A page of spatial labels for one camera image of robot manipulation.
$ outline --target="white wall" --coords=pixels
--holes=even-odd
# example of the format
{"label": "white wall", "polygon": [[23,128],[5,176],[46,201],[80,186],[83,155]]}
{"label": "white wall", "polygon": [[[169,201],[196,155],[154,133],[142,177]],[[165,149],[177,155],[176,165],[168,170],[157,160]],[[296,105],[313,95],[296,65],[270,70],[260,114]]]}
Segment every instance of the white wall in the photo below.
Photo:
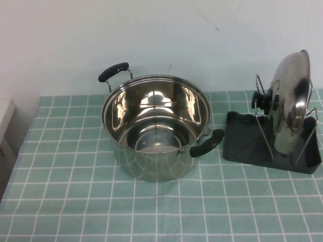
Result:
{"label": "white wall", "polygon": [[323,87],[322,9],[321,0],[2,0],[0,96],[17,107],[7,136],[19,148],[39,96],[106,93],[97,76],[120,62],[135,77],[244,90],[256,73],[267,87],[279,61],[305,48]]}

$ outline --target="lid holder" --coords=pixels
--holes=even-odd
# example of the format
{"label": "lid holder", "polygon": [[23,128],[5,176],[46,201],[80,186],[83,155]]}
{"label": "lid holder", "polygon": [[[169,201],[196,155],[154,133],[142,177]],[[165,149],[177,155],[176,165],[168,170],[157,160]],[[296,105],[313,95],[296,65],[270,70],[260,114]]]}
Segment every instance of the lid holder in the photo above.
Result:
{"label": "lid holder", "polygon": [[[276,110],[281,112],[279,107],[285,109],[284,104],[280,104],[285,102],[282,99],[284,92],[280,90],[285,79],[281,79],[281,75],[276,76],[275,74],[271,87],[265,92],[259,75],[256,75],[256,91],[253,93],[251,101],[251,107],[255,109],[254,115],[239,114],[234,111],[227,114],[226,139],[223,149],[223,157],[226,160],[305,174],[314,173],[321,164],[315,132],[318,124],[318,112],[316,107],[308,111],[313,93],[313,84],[309,77],[309,57],[305,50],[302,52],[307,58],[308,79],[307,83],[300,82],[301,84],[297,88],[300,88],[304,94],[304,98],[299,101],[299,104],[304,107],[304,120],[302,127],[300,127],[301,133],[291,153],[280,153],[274,148],[276,135],[273,129],[272,112]],[[259,115],[258,108],[263,110],[263,114]]]}

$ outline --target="stainless steel pot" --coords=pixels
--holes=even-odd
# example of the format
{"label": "stainless steel pot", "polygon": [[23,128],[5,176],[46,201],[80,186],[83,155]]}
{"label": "stainless steel pot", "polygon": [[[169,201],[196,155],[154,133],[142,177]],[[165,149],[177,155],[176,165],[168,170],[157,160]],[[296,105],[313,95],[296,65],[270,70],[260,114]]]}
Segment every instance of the stainless steel pot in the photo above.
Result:
{"label": "stainless steel pot", "polygon": [[102,122],[127,173],[149,182],[177,179],[221,142],[223,130],[214,130],[203,141],[211,133],[211,109],[197,87],[177,77],[154,75],[132,79],[112,92],[107,80],[120,71],[129,71],[132,79],[129,64],[121,63],[98,80],[109,86]]}

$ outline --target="pot rim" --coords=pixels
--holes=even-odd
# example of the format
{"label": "pot rim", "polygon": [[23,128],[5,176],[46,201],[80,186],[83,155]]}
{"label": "pot rim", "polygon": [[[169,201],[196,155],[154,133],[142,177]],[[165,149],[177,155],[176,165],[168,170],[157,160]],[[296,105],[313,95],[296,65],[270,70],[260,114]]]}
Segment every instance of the pot rim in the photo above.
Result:
{"label": "pot rim", "polygon": [[[188,143],[185,146],[182,146],[180,148],[177,148],[175,150],[171,150],[171,151],[163,151],[163,152],[144,152],[144,151],[138,151],[132,148],[129,148],[123,144],[121,144],[120,142],[118,142],[115,138],[112,137],[112,135],[110,134],[110,132],[108,131],[105,122],[104,122],[104,117],[106,116],[106,107],[109,106],[108,104],[111,103],[111,101],[118,95],[120,94],[120,92],[122,92],[123,90],[137,85],[141,82],[146,82],[146,81],[166,81],[166,82],[177,82],[182,84],[183,86],[188,87],[190,90],[192,90],[194,93],[196,93],[201,100],[204,103],[204,106],[206,108],[206,114],[207,114],[207,121],[204,125],[203,130],[201,131],[201,133],[190,143]],[[197,140],[199,140],[204,134],[205,132],[209,129],[209,125],[211,122],[211,108],[210,108],[210,104],[206,98],[206,96],[204,95],[204,93],[194,84],[192,84],[189,81],[186,81],[185,79],[179,78],[179,77],[175,77],[175,76],[169,76],[169,75],[148,75],[148,76],[142,76],[142,77],[137,77],[134,78],[132,80],[129,80],[123,84],[121,84],[119,87],[117,87],[114,91],[112,91],[110,93],[110,95],[107,97],[107,99],[104,102],[104,105],[102,106],[102,124],[103,127],[105,129],[105,131],[107,132],[107,134],[109,135],[110,139],[112,139],[114,142],[116,142],[117,144],[121,145],[123,148],[135,151],[135,152],[139,152],[139,153],[144,153],[144,154],[165,154],[165,153],[170,153],[170,152],[179,152],[180,150],[184,149],[184,148],[189,148],[194,142],[196,142]]]}

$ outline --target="table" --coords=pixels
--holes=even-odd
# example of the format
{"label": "table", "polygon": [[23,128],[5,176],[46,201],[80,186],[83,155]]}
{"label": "table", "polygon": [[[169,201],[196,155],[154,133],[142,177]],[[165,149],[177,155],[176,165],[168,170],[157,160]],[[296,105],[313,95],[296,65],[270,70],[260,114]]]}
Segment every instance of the table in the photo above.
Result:
{"label": "table", "polygon": [[[249,113],[252,92],[207,92],[211,128]],[[323,90],[310,106],[323,111]],[[101,126],[104,95],[40,99],[0,203],[0,241],[323,241],[323,168],[299,174],[226,161],[223,142],[179,180],[121,170]],[[320,149],[323,124],[318,125]]]}

